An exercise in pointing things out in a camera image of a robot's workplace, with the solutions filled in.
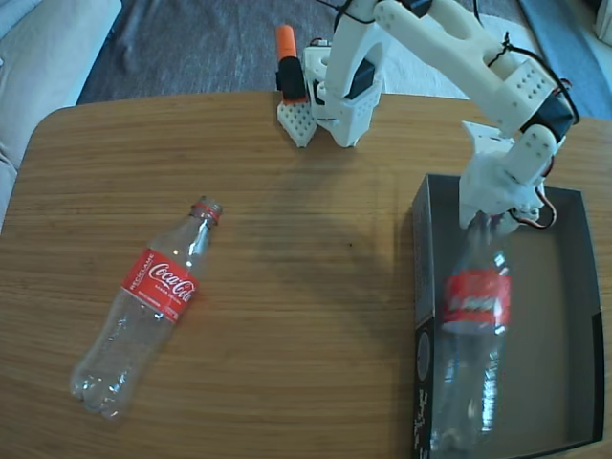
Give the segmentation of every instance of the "white robotic arm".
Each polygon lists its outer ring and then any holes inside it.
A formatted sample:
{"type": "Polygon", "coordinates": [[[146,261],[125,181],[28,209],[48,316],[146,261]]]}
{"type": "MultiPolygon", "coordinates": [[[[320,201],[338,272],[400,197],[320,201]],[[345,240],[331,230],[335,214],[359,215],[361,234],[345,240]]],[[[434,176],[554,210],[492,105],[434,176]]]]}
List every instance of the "white robotic arm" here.
{"type": "MultiPolygon", "coordinates": [[[[345,5],[332,46],[304,51],[309,102],[303,108],[309,117],[339,145],[355,145],[379,102],[379,70],[395,38],[447,76],[497,126],[464,122],[474,155],[460,181],[460,225],[466,227],[479,210],[506,214],[506,231],[519,222],[534,223],[538,210],[549,204],[543,181],[574,119],[554,96],[557,84],[549,73],[531,58],[518,62],[504,53],[504,46],[454,0],[345,5]],[[425,15],[442,29],[427,24],[425,15]]],[[[292,135],[281,112],[279,120],[292,135]]],[[[314,129],[302,137],[301,146],[313,134],[314,129]]]]}

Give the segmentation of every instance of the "gray carpet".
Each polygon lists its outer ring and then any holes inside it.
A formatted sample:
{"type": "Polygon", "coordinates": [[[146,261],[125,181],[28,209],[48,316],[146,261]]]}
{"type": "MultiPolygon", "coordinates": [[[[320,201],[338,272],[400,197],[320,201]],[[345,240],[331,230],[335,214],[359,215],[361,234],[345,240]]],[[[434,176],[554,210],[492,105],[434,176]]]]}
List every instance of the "gray carpet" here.
{"type": "MultiPolygon", "coordinates": [[[[277,25],[294,27],[299,49],[333,34],[335,12],[315,0],[122,1],[79,103],[273,90],[277,25]]],[[[516,0],[480,0],[480,11],[523,21],[516,0]]]]}
{"type": "Polygon", "coordinates": [[[584,116],[612,120],[612,93],[572,9],[563,0],[521,0],[546,60],[572,81],[572,99],[584,116]]]}

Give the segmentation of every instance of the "open box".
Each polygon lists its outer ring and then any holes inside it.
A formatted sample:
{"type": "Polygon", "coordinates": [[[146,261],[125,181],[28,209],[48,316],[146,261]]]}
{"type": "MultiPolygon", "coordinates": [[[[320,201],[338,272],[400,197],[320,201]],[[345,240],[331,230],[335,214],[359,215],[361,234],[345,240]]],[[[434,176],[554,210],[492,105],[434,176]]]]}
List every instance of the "open box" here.
{"type": "MultiPolygon", "coordinates": [[[[550,229],[508,237],[511,322],[498,373],[493,431],[474,458],[526,458],[599,441],[603,431],[601,305],[579,191],[546,188],[558,210],[550,229]]],[[[463,249],[459,179],[427,175],[413,203],[415,390],[412,457],[429,451],[434,384],[443,379],[440,323],[445,282],[463,249]]]]}

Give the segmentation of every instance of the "wooden table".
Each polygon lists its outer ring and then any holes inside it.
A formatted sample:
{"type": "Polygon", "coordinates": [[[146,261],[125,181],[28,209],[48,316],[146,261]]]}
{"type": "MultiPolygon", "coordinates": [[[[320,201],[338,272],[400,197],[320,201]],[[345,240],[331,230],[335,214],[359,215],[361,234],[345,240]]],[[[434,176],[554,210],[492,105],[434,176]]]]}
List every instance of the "wooden table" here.
{"type": "MultiPolygon", "coordinates": [[[[466,165],[459,121],[484,119],[466,101],[383,97],[357,148],[319,132],[297,149],[276,100],[129,100],[41,123],[0,237],[0,457],[408,457],[408,210],[427,172],[466,165]],[[227,210],[204,294],[129,415],[103,421],[70,397],[71,369],[144,242],[203,193],[227,210]]],[[[577,126],[548,183],[584,191],[609,313],[612,124],[577,126]]]]}

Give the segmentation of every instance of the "coca-cola bottle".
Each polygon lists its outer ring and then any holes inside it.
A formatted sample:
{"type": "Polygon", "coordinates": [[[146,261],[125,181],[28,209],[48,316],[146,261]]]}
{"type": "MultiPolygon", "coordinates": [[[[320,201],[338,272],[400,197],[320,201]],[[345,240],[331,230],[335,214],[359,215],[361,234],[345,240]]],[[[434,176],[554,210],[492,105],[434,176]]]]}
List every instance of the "coca-cola bottle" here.
{"type": "Polygon", "coordinates": [[[511,286],[498,223],[499,217],[476,215],[448,279],[438,341],[443,380],[433,400],[434,458],[468,457],[492,430],[511,286]]]}
{"type": "Polygon", "coordinates": [[[107,419],[125,412],[140,374],[198,288],[221,213],[203,196],[177,227],[149,242],[125,277],[96,342],[70,379],[71,393],[87,409],[107,419]]]}

